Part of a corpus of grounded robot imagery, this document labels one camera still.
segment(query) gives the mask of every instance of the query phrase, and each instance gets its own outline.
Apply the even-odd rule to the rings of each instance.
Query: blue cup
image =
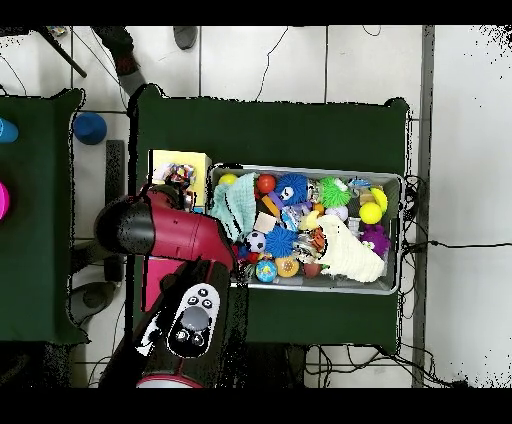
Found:
[[[75,137],[84,144],[101,143],[107,135],[107,123],[93,112],[85,112],[77,116],[73,122]]]
[[[0,143],[12,143],[18,138],[18,128],[12,122],[0,118]]]

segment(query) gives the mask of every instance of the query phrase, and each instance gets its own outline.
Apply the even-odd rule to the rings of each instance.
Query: gray plastic bin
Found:
[[[391,248],[384,258],[386,266],[383,275],[372,283],[360,283],[343,276],[332,278],[327,275],[319,275],[315,278],[304,278],[297,274],[291,278],[278,277],[272,284],[261,283],[256,277],[249,281],[250,288],[268,290],[296,290],[316,292],[338,292],[338,293],[359,293],[389,295],[394,293],[400,285],[403,225],[402,214],[405,203],[405,183],[400,175],[372,173],[372,172],[345,172],[323,169],[307,168],[280,168],[257,165],[227,165],[215,164],[208,172],[209,185],[212,190],[208,193],[208,208],[213,206],[213,189],[217,186],[222,175],[232,173],[241,176],[250,172],[257,174],[271,174],[279,177],[290,172],[302,174],[311,179],[321,179],[327,176],[350,178],[363,178],[372,184],[384,187],[388,198],[388,209],[382,217],[381,224],[384,226],[391,239]],[[358,217],[359,199],[351,201],[355,204],[347,205],[349,216]]]

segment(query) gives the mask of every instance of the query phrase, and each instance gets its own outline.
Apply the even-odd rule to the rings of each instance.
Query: plastic toy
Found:
[[[283,201],[281,200],[281,198],[276,194],[274,193],[273,191],[271,191],[269,194],[268,194],[268,197],[270,198],[270,200],[272,200],[272,202],[274,203],[274,205],[276,205],[277,209],[281,210],[284,208],[284,203]]]
[[[386,210],[388,209],[388,198],[386,197],[385,193],[376,187],[372,187],[370,191],[375,198],[375,203],[380,206],[382,213],[385,214]]]
[[[275,203],[270,199],[270,197],[268,196],[263,196],[261,198],[261,201],[263,202],[263,204],[266,206],[266,208],[268,209],[268,211],[274,215],[276,218],[279,218],[280,216],[280,212],[279,212],[279,209],[277,208],[277,206],[275,205]]]
[[[249,262],[250,264],[257,264],[258,263],[258,256],[260,254],[257,253],[257,252],[249,252],[249,254],[247,255],[247,262]]]
[[[352,198],[348,186],[339,178],[327,177],[320,180],[322,204],[326,208],[346,205]]]
[[[293,242],[297,240],[297,233],[285,230],[279,226],[267,234],[267,245],[265,251],[269,252],[274,258],[284,258],[290,256],[293,251]]]
[[[7,187],[0,183],[0,220],[7,214],[9,210],[9,192]]]
[[[365,224],[376,224],[382,219],[382,209],[377,203],[367,202],[359,209],[359,216]]]
[[[308,179],[300,174],[285,174],[277,181],[275,192],[284,206],[296,205],[307,200]]]
[[[321,228],[317,228],[311,233],[313,240],[311,241],[311,244],[314,246],[314,248],[318,252],[322,252],[325,247],[325,236],[322,232]]]
[[[276,179],[269,174],[260,175],[256,181],[256,187],[263,194],[268,194],[276,188]]]
[[[304,264],[304,276],[306,278],[314,278],[322,271],[322,265],[320,264]]]
[[[84,112],[73,121],[73,132],[78,141],[95,145],[107,135],[107,123],[97,113]]]
[[[245,245],[251,252],[263,252],[266,245],[265,234],[253,231],[245,238]]]
[[[237,180],[237,176],[235,174],[224,174],[219,179],[219,184],[233,184]]]
[[[313,205],[313,210],[320,212],[318,216],[322,216],[325,213],[324,205],[322,205],[321,203],[315,203]]]
[[[271,283],[277,276],[277,266],[272,261],[259,261],[256,265],[256,278],[262,283]]]
[[[336,215],[339,219],[345,222],[348,218],[348,208],[346,206],[338,206],[336,208],[327,208],[325,215]]]
[[[357,239],[359,239],[361,234],[363,234],[359,231],[359,223],[360,222],[361,222],[361,218],[352,218],[352,217],[349,217],[348,222],[347,222],[347,228],[350,230],[352,235]]]
[[[373,250],[380,257],[384,256],[391,246],[391,241],[386,236],[382,225],[365,225],[360,240],[363,245]]]
[[[287,258],[277,258],[277,274],[281,277],[293,277],[299,272],[299,262],[288,256]]]
[[[307,216],[303,217],[300,221],[299,230],[307,231],[314,230],[318,228],[318,223],[316,222],[318,215],[320,212],[311,211]]]
[[[254,223],[254,230],[267,234],[274,229],[277,219],[275,216],[260,212]]]
[[[363,206],[365,203],[373,202],[375,203],[375,197],[370,190],[367,188],[363,189],[359,193],[359,204]]]
[[[12,143],[18,138],[18,127],[4,118],[0,118],[0,143]]]

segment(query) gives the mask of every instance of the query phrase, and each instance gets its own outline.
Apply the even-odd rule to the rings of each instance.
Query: teal cloth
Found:
[[[253,229],[256,220],[254,172],[242,175],[233,184],[220,184],[213,193],[210,215],[219,219],[228,237],[241,241]]]

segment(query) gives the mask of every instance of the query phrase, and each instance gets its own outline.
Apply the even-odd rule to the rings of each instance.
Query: red ball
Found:
[[[276,179],[272,175],[263,174],[258,177],[256,185],[260,192],[268,194],[276,188]]]

